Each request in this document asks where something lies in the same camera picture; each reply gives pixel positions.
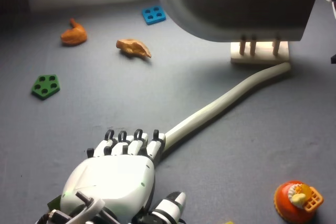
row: wooden block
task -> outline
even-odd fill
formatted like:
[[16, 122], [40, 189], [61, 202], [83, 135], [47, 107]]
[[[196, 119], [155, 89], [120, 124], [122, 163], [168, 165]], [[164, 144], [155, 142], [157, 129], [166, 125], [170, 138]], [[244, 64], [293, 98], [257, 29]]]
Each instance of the wooden block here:
[[244, 55], [239, 53], [239, 42], [231, 43], [231, 62], [243, 64], [277, 65], [289, 61], [288, 42], [281, 41], [278, 55], [273, 55], [272, 42], [257, 42], [254, 55], [250, 54], [250, 43], [246, 43]]

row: white stick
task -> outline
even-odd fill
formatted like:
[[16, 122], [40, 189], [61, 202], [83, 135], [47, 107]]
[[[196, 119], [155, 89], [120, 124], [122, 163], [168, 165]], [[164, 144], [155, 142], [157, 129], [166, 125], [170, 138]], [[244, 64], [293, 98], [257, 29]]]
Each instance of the white stick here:
[[223, 96], [205, 106], [201, 110], [189, 116], [187, 119], [173, 127], [166, 133], [166, 145], [164, 151], [168, 150], [172, 145], [177, 143], [181, 138], [197, 129], [205, 122], [209, 121], [224, 109], [230, 106], [244, 93], [255, 87], [256, 85], [285, 73], [290, 70], [289, 63], [282, 63], [274, 67], [262, 70], [248, 77], [233, 89], [225, 93]]

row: gray table surface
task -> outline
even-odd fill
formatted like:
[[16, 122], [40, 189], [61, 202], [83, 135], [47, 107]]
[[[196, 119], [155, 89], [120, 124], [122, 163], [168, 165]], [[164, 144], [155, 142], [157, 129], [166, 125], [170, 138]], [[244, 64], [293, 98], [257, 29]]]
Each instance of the gray table surface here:
[[[166, 21], [147, 26], [153, 3], [97, 6], [35, 15], [0, 34], [1, 223], [34, 223], [107, 129], [167, 132], [260, 70], [230, 64], [230, 44], [198, 39]], [[63, 47], [74, 17], [89, 39]], [[117, 39], [152, 53], [129, 59]], [[198, 131], [157, 167], [154, 202], [187, 194], [189, 224], [283, 223], [277, 186], [299, 179], [325, 197], [314, 223], [335, 223], [336, 20], [317, 0], [301, 42], [290, 43], [292, 74], [257, 90]], [[38, 75], [61, 90], [40, 101]]]

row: blue square block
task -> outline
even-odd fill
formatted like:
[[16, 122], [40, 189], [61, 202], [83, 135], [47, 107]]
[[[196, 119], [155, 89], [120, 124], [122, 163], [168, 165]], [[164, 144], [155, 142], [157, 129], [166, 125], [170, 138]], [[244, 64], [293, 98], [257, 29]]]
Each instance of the blue square block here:
[[152, 6], [142, 10], [143, 18], [147, 25], [152, 25], [166, 20], [166, 15], [161, 6]]

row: green pentagon block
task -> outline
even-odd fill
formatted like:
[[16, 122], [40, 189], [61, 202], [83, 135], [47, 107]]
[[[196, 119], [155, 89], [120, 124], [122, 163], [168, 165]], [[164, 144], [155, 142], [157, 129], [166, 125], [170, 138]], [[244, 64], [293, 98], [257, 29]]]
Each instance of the green pentagon block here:
[[60, 90], [58, 78], [55, 74], [39, 76], [31, 90], [32, 94], [41, 100], [47, 99]]

